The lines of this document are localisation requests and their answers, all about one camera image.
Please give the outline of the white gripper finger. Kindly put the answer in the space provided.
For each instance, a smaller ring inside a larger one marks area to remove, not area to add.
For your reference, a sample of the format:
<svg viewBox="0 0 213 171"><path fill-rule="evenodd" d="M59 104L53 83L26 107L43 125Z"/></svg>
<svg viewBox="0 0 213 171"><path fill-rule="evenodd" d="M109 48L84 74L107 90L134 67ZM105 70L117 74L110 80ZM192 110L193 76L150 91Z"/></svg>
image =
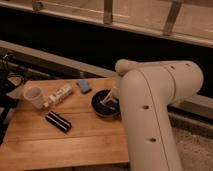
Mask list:
<svg viewBox="0 0 213 171"><path fill-rule="evenodd" d="M105 103L107 103L110 99L112 99L113 98L113 96L112 96L112 93L111 92L109 92L108 94L107 94L107 96L102 100L102 102L105 104Z"/></svg>

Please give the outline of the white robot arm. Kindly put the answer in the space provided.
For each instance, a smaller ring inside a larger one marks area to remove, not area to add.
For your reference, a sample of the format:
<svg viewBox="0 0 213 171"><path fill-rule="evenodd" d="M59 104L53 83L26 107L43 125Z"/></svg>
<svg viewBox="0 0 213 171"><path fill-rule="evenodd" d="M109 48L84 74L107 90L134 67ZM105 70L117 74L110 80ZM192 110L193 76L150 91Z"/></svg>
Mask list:
<svg viewBox="0 0 213 171"><path fill-rule="evenodd" d="M167 106L195 95L203 73L191 61L116 62L119 99L131 171L183 171Z"/></svg>

